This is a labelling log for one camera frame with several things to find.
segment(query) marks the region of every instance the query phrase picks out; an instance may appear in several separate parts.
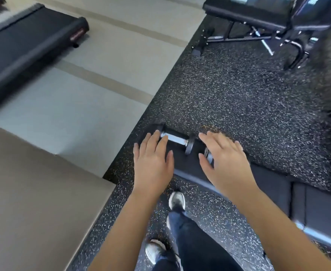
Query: blue jeans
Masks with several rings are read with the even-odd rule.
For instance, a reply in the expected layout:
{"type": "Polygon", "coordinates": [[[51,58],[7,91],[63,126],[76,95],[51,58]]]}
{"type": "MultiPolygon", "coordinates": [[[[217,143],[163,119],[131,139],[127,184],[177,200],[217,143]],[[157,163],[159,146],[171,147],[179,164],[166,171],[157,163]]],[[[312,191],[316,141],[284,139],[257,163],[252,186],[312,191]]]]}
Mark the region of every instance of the blue jeans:
{"type": "MultiPolygon", "coordinates": [[[[215,240],[188,218],[183,209],[169,213],[184,271],[242,271],[240,265],[215,240]]],[[[172,251],[165,251],[157,259],[153,271],[180,271],[172,251]]]]}

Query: treadmill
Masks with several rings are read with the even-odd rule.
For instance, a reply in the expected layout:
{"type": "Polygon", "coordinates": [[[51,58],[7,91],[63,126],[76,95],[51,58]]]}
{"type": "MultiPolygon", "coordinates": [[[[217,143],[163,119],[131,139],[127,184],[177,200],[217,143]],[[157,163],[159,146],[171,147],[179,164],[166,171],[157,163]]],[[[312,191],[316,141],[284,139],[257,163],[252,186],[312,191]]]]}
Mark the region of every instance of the treadmill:
{"type": "Polygon", "coordinates": [[[89,31],[76,18],[33,6],[0,22],[0,104],[89,31]]]}

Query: right hand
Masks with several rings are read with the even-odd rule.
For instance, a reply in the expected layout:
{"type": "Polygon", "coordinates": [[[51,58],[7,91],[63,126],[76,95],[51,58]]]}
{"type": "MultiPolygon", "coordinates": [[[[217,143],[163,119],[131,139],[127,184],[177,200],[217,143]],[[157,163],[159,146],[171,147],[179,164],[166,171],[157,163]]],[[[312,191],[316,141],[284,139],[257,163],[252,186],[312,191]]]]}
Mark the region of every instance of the right hand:
{"type": "Polygon", "coordinates": [[[199,133],[214,159],[214,168],[203,154],[199,162],[208,180],[234,204],[259,188],[250,164],[239,142],[233,142],[222,133],[199,133]]]}

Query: left hand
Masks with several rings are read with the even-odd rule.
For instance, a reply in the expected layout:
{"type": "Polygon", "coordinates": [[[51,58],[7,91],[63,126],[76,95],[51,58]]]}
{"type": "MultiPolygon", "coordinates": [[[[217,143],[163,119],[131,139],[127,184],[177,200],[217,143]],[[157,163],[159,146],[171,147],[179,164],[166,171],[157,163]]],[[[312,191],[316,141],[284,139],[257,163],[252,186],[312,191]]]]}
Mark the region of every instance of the left hand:
{"type": "Polygon", "coordinates": [[[165,160],[168,136],[160,141],[160,132],[147,134],[141,146],[134,144],[134,188],[133,193],[158,199],[168,186],[174,173],[173,151],[170,150],[165,160]]]}

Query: dumbbell weight plate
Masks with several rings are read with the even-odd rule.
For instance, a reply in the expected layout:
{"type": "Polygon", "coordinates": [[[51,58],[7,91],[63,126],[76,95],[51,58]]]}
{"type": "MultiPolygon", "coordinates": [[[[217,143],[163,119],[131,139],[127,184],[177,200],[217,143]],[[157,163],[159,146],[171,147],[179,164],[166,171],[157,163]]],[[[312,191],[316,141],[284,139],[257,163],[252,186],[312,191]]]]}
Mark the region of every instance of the dumbbell weight plate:
{"type": "Polygon", "coordinates": [[[194,135],[190,135],[189,136],[189,139],[188,139],[187,146],[186,146],[186,152],[185,152],[186,155],[189,155],[190,152],[192,152],[192,148],[193,148],[194,142],[195,142],[195,136],[194,135]]]}

